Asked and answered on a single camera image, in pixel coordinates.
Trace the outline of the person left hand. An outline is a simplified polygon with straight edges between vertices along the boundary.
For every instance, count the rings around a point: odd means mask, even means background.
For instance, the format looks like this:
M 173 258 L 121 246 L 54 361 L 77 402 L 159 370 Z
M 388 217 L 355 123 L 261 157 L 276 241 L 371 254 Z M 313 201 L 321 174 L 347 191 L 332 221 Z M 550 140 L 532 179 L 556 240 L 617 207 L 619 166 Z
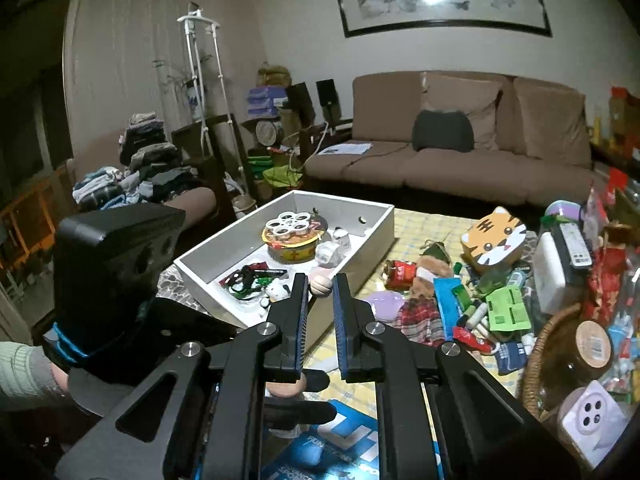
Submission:
M 68 375 L 54 363 L 50 364 L 50 369 L 56 384 L 64 393 L 68 393 Z M 307 378 L 304 374 L 301 374 L 300 378 L 296 382 L 292 382 L 292 384 L 289 382 L 268 382 L 266 391 L 275 398 L 289 399 L 302 394 L 307 386 Z

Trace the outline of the grey sweater forearm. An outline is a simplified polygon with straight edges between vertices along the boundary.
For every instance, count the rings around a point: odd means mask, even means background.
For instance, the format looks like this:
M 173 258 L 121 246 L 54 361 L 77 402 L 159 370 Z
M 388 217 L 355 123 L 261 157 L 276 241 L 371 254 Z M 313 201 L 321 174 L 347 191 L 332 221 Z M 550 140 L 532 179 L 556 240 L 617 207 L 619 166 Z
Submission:
M 54 408 L 68 401 L 68 376 L 41 347 L 1 343 L 1 411 Z

